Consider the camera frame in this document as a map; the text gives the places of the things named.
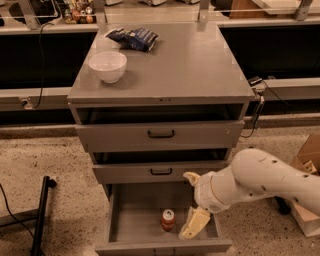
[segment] bowl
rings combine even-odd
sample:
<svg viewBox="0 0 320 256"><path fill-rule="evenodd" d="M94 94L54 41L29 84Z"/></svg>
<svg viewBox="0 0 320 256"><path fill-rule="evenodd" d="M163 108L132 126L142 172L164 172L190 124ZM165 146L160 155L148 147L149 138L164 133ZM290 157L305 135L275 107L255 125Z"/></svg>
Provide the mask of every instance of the bowl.
<svg viewBox="0 0 320 256"><path fill-rule="evenodd" d="M106 83L117 82L127 67L127 57L120 52L101 52L89 60L92 72Z"/></svg>

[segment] cabinet top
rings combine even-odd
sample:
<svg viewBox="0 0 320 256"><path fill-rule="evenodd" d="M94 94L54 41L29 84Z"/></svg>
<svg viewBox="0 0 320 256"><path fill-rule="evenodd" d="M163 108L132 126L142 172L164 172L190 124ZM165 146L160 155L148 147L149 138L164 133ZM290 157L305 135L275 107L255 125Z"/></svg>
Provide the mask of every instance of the cabinet top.
<svg viewBox="0 0 320 256"><path fill-rule="evenodd" d="M105 37L112 30L147 28L160 38L149 52L121 49ZM103 51L128 59L123 77L100 81L88 66ZM70 91L71 103L242 103L253 93L215 22L106 25L100 28Z"/></svg>

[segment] red can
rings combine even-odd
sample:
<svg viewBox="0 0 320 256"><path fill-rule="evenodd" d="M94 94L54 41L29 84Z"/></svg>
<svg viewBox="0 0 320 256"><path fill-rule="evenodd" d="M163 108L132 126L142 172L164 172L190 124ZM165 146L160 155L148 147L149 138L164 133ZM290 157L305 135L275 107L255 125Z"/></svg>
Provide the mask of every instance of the red can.
<svg viewBox="0 0 320 256"><path fill-rule="evenodd" d="M169 232L172 229L174 222L174 212L170 209L164 210L161 216L161 226L163 230Z"/></svg>

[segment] cardboard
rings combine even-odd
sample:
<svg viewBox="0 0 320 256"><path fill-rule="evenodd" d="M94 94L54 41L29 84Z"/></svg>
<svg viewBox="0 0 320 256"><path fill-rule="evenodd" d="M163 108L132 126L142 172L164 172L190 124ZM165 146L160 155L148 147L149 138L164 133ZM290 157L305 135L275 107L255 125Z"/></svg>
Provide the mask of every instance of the cardboard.
<svg viewBox="0 0 320 256"><path fill-rule="evenodd" d="M320 134L310 135L299 153L291 162L291 166L308 172L304 164L312 161L313 166L320 170ZM289 202L291 213L306 237L320 235L320 216L308 211L300 205Z"/></svg>

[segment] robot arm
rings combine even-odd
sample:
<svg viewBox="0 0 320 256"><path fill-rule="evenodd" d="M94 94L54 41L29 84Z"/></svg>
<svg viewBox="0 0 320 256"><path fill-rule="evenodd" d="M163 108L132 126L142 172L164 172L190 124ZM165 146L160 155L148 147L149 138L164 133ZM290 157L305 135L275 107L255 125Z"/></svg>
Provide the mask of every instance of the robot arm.
<svg viewBox="0 0 320 256"><path fill-rule="evenodd" d="M199 176L186 172L194 186L197 209L190 208L181 239L196 236L219 213L232 204L278 196L299 203L320 215L320 177L299 171L275 156L258 150L239 152L227 168Z"/></svg>

